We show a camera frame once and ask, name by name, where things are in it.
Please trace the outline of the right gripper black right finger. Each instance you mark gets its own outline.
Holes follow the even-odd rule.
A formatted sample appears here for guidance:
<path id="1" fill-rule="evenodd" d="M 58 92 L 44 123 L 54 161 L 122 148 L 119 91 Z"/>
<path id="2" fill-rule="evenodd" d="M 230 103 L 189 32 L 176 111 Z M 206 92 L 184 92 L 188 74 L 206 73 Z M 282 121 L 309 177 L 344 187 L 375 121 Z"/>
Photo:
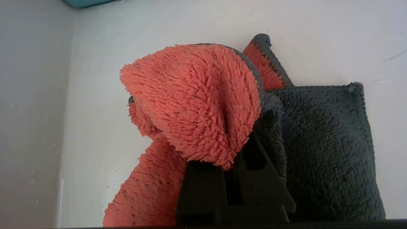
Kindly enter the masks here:
<path id="1" fill-rule="evenodd" d="M 225 223 L 288 223 L 296 204 L 256 133 L 224 172 Z"/>

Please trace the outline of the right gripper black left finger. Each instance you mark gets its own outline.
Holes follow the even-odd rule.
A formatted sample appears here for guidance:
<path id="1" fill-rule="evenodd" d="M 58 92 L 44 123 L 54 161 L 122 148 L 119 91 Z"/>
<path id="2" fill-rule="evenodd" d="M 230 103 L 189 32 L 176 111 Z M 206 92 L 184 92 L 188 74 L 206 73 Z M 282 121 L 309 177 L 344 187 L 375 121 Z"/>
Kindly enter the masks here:
<path id="1" fill-rule="evenodd" d="M 219 211 L 227 206 L 222 168 L 206 162 L 187 162 L 176 207 L 176 225 L 220 225 Z"/>

